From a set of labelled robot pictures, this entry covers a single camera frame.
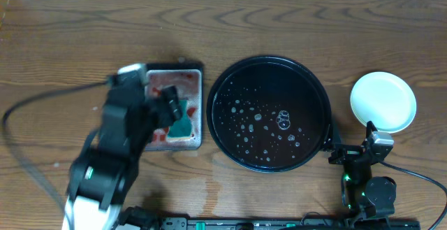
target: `white plate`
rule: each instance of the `white plate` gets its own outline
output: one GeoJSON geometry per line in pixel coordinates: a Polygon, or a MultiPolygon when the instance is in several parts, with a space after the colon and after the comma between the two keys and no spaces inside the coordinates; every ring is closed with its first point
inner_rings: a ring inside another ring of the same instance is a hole
{"type": "Polygon", "coordinates": [[[374,72],[355,83],[351,108],[363,125],[372,121],[379,131],[395,133],[413,121],[416,98],[403,79],[391,73],[374,72]]]}

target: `black frying pan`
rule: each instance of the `black frying pan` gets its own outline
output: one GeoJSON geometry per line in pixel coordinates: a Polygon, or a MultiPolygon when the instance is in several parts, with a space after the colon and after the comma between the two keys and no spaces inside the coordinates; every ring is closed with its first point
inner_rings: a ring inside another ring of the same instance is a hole
{"type": "Polygon", "coordinates": [[[213,85],[207,122],[216,144],[238,164],[280,172],[309,161],[327,141],[328,96],[303,65],[283,57],[251,57],[213,85]]]}

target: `wooden table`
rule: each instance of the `wooden table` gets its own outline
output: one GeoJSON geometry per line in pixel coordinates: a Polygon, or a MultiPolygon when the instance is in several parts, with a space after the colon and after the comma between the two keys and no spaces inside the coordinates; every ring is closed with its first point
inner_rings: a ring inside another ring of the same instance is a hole
{"type": "MultiPolygon", "coordinates": [[[[227,67],[259,54],[290,57],[317,75],[347,143],[365,133],[349,105],[353,83],[372,71],[403,78],[418,112],[394,135],[387,161],[447,185],[447,0],[11,0],[0,31],[0,111],[32,94],[98,82],[127,64],[179,57],[205,64],[207,98],[227,67]]],[[[10,119],[21,150],[61,194],[106,92],[41,101],[10,119]]],[[[0,229],[60,229],[54,202],[1,144],[0,229]]],[[[143,154],[124,207],[191,217],[346,212],[342,168],[327,157],[320,152],[286,173],[256,173],[227,158],[205,126],[197,151],[143,154]]],[[[441,213],[446,197],[438,187],[383,166],[373,174],[397,182],[394,217],[426,229],[441,213]]]]}

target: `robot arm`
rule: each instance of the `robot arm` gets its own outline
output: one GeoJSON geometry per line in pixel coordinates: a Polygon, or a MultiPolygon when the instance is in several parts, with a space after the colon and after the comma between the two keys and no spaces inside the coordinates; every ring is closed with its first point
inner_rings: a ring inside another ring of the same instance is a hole
{"type": "Polygon", "coordinates": [[[98,145],[89,141],[73,162],[62,229],[110,229],[138,176],[138,161],[155,129],[181,118],[177,90],[157,98],[145,95],[146,66],[134,64],[111,77],[103,107],[98,145]]]}
{"type": "Polygon", "coordinates": [[[343,165],[342,202],[350,210],[350,227],[358,220],[385,219],[394,214],[396,182],[389,177],[372,177],[371,165],[383,161],[393,149],[393,137],[367,123],[361,145],[334,143],[329,164],[343,165]]]}

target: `black pan rim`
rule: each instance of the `black pan rim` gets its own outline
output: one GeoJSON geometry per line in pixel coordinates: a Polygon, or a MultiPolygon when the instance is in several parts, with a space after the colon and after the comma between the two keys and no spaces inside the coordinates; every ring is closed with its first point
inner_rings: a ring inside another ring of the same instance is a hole
{"type": "Polygon", "coordinates": [[[207,100],[207,107],[206,107],[206,113],[207,113],[207,124],[208,124],[208,129],[210,130],[211,136],[214,140],[214,142],[217,144],[217,146],[219,147],[219,149],[225,153],[225,155],[227,155],[227,157],[229,157],[230,159],[232,159],[234,162],[236,162],[236,164],[239,164],[240,166],[243,166],[247,169],[250,169],[252,171],[258,171],[261,173],[280,173],[280,172],[284,172],[284,171],[290,171],[293,170],[295,168],[298,168],[304,164],[306,164],[311,158],[313,158],[316,153],[321,149],[321,147],[324,144],[324,141],[326,140],[326,138],[329,136],[329,129],[331,127],[331,109],[330,109],[330,102],[329,102],[329,98],[328,95],[323,87],[323,85],[321,84],[321,82],[318,80],[318,78],[305,66],[303,66],[301,63],[296,62],[292,59],[289,59],[287,57],[282,57],[282,56],[276,56],[276,55],[259,55],[259,56],[254,56],[254,57],[248,57],[246,59],[243,59],[239,62],[234,63],[233,65],[231,65],[230,67],[228,67],[216,80],[216,82],[214,82],[213,86],[211,87],[209,96],[208,96],[208,100],[207,100]],[[276,63],[276,64],[282,64],[284,66],[289,66],[291,67],[292,70],[302,70],[303,72],[308,74],[308,79],[311,81],[311,83],[315,86],[315,88],[317,89],[318,95],[320,96],[320,98],[322,99],[323,102],[323,109],[325,111],[325,116],[324,116],[324,120],[326,125],[324,126],[325,132],[323,132],[323,135],[320,136],[320,139],[318,141],[318,143],[316,144],[315,148],[313,149],[313,151],[302,161],[300,161],[299,163],[292,165],[292,166],[287,166],[287,167],[283,167],[283,168],[271,168],[271,169],[264,169],[264,168],[256,168],[247,164],[244,164],[242,162],[240,162],[239,159],[237,159],[236,157],[234,157],[222,144],[222,142],[219,140],[219,137],[217,136],[217,133],[214,129],[214,125],[212,123],[212,106],[213,106],[213,102],[214,102],[214,96],[216,94],[216,91],[220,88],[221,84],[228,78],[230,77],[234,72],[248,66],[248,65],[253,65],[255,62],[252,63],[252,61],[256,61],[256,64],[263,64],[266,63],[266,60],[270,60],[270,63],[276,63]]]}

